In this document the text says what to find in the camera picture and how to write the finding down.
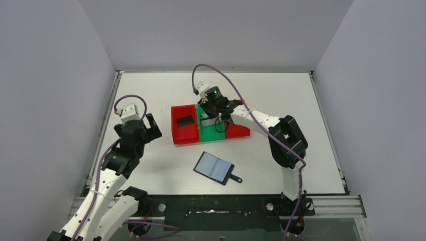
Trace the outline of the green plastic bin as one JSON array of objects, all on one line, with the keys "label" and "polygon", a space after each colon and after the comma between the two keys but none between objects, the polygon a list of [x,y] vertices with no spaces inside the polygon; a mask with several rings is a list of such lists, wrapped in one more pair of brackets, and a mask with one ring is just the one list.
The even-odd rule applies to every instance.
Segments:
[{"label": "green plastic bin", "polygon": [[198,105],[196,107],[197,124],[200,142],[218,141],[225,139],[225,124],[221,120],[216,120],[214,126],[202,127],[200,125],[199,116],[204,114],[204,110]]}]

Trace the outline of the right red plastic bin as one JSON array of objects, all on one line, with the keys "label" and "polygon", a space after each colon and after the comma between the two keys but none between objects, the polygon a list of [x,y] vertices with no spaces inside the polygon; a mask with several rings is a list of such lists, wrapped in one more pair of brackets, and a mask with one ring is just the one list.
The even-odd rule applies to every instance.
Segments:
[{"label": "right red plastic bin", "polygon": [[229,104],[226,104],[224,108],[226,139],[243,138],[243,137],[248,137],[251,134],[249,128],[241,126],[241,125],[237,125],[231,120],[231,112],[239,105],[243,105],[240,99],[230,100]]}]

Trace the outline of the black leather card holder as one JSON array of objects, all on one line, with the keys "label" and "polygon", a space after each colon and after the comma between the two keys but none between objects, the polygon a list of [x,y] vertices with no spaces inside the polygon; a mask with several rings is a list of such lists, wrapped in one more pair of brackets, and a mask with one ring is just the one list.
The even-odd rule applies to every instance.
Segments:
[{"label": "black leather card holder", "polygon": [[234,167],[235,165],[229,161],[203,152],[193,171],[222,185],[226,185],[229,179],[242,183],[243,179],[232,173]]}]

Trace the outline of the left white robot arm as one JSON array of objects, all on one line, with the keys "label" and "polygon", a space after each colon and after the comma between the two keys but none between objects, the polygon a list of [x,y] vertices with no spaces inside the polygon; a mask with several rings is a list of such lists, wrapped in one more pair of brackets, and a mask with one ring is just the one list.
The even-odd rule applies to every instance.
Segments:
[{"label": "left white robot arm", "polygon": [[143,119],[131,119],[114,127],[119,138],[102,155],[92,187],[74,216],[62,227],[52,231],[48,240],[107,240],[132,214],[147,211],[147,192],[135,187],[124,191],[126,199],[119,201],[115,213],[107,211],[119,189],[129,179],[144,154],[145,145],[162,137],[151,113]]}]

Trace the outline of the silver card with magnetic stripe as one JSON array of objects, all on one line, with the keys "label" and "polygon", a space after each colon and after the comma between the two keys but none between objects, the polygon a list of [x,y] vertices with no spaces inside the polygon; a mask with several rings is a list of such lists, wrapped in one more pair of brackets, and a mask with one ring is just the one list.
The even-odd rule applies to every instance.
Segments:
[{"label": "silver card with magnetic stripe", "polygon": [[199,121],[200,121],[200,125],[202,127],[208,127],[208,126],[214,126],[215,122],[218,118],[214,117],[214,118],[210,118],[207,114],[201,114],[199,116]]}]

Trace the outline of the left red plastic bin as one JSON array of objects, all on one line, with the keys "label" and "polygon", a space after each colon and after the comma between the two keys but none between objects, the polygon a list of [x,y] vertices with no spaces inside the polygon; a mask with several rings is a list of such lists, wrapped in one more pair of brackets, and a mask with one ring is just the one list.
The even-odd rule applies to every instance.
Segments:
[{"label": "left red plastic bin", "polygon": [[[176,119],[187,115],[193,116],[194,124],[179,128],[176,124]],[[175,145],[193,144],[199,142],[195,104],[171,107],[171,132],[173,143]]]}]

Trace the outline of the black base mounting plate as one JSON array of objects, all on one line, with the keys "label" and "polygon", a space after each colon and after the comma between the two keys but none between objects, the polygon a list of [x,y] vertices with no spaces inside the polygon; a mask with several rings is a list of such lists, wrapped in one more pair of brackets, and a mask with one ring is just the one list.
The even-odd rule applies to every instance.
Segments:
[{"label": "black base mounting plate", "polygon": [[306,194],[291,201],[282,194],[148,194],[132,218],[162,220],[170,231],[244,231],[262,229],[299,231],[304,218],[314,216],[313,200]]}]

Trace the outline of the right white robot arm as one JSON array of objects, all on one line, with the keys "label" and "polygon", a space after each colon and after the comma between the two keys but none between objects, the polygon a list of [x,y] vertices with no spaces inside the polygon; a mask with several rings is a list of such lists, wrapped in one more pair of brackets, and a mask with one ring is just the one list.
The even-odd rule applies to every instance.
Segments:
[{"label": "right white robot arm", "polygon": [[254,110],[241,97],[230,100],[222,95],[217,86],[210,87],[203,82],[192,90],[199,96],[198,104],[208,117],[246,127],[268,139],[272,158],[282,170],[283,209],[289,214],[300,211],[300,198],[304,192],[302,170],[306,166],[304,157],[308,143],[295,118],[290,115],[277,117]]}]

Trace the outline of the aluminium table edge rail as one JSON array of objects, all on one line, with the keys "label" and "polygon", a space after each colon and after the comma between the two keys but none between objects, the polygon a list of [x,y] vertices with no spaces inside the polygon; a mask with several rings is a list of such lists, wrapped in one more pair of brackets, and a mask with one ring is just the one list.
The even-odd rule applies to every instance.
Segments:
[{"label": "aluminium table edge rail", "polygon": [[113,109],[113,101],[115,100],[115,97],[116,97],[116,94],[117,94],[117,90],[118,90],[118,86],[119,86],[119,83],[120,83],[122,73],[123,73],[122,70],[117,70],[116,74],[115,74],[113,86],[112,86],[112,89],[111,89],[111,92],[110,92],[110,95],[109,95],[109,99],[108,99],[108,103],[107,103],[107,106],[106,106],[106,110],[105,110],[105,113],[104,113],[104,116],[103,116],[103,119],[102,119],[100,134],[98,136],[99,139],[98,139],[96,150],[95,150],[94,157],[93,157],[93,160],[92,160],[92,166],[90,168],[90,171],[89,171],[89,174],[88,174],[88,177],[86,179],[85,186],[84,186],[85,189],[90,188],[91,183],[92,183],[92,179],[95,176],[96,165],[98,164],[98,159],[100,157],[102,143],[103,143],[104,136],[105,136],[105,133],[106,133],[108,121],[110,119],[110,115],[111,115],[111,112],[112,112],[112,109]]}]

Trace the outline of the red plastic bin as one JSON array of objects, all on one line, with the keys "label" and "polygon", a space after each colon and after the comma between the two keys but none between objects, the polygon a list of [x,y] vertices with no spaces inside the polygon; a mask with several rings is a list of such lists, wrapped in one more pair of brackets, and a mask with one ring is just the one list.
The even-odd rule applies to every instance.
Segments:
[{"label": "red plastic bin", "polygon": [[[176,124],[176,119],[187,115],[193,116],[194,124],[179,128]],[[195,104],[171,107],[171,132],[173,143],[175,145],[193,144],[199,142]]]},{"label": "red plastic bin", "polygon": [[231,112],[239,105],[243,105],[240,99],[230,100],[229,104],[226,104],[224,108],[226,139],[243,138],[243,137],[248,137],[251,134],[249,128],[241,126],[241,125],[237,125],[231,120]]}]

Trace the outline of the black card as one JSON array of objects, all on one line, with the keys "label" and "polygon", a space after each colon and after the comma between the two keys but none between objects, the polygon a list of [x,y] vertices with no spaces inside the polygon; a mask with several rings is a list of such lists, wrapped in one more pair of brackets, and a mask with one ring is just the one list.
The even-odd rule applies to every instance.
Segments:
[{"label": "black card", "polygon": [[176,119],[176,124],[179,128],[183,126],[192,125],[194,124],[193,116],[187,115],[187,116],[179,117]]}]

